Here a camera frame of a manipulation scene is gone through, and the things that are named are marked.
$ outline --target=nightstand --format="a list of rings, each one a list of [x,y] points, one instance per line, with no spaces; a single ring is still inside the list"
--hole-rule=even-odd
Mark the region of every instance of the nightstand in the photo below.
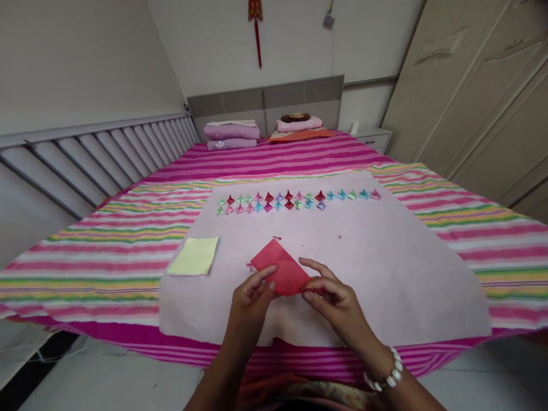
[[[392,132],[382,128],[372,127],[360,130],[359,135],[359,137],[356,137],[357,140],[371,147],[379,154],[384,154],[388,141],[390,141],[390,137],[392,136]]]

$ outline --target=multicolored striped blanket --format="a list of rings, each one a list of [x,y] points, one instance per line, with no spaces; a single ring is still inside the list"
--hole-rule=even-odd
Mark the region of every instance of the multicolored striped blanket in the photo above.
[[[423,164],[398,164],[347,134],[322,140],[208,152],[200,144],[113,198],[79,223],[40,242],[0,275],[0,316],[118,344],[153,358],[207,366],[219,347],[158,329],[159,280],[213,187],[369,170],[470,264],[490,307],[493,337],[548,326],[548,227],[471,194]],[[417,376],[486,339],[399,347]],[[293,371],[362,380],[346,349],[258,348],[247,371]]]

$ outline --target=gray headboard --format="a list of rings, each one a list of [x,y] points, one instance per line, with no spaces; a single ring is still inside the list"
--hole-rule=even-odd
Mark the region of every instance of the gray headboard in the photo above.
[[[344,76],[325,77],[295,83],[246,90],[205,94],[188,98],[196,129],[202,141],[204,126],[212,121],[257,121],[261,137],[276,128],[276,120],[284,114],[306,111],[319,117],[324,127],[335,130],[339,125]]]

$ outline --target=bracelet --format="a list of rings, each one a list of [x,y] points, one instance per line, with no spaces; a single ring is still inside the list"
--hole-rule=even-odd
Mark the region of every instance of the bracelet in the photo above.
[[[404,365],[401,362],[401,357],[394,347],[388,347],[394,356],[394,369],[383,382],[371,381],[364,372],[364,380],[373,391],[381,392],[384,388],[394,388],[398,381],[401,380],[401,372],[404,370]]]

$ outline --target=red hanging ornament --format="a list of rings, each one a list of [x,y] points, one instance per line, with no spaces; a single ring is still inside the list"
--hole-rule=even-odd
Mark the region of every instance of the red hanging ornament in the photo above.
[[[263,21],[263,5],[261,0],[249,0],[247,8],[247,21],[255,20],[255,41],[257,42],[257,55],[259,56],[259,68],[263,68],[261,62],[261,42],[259,41],[259,23],[257,20]]]

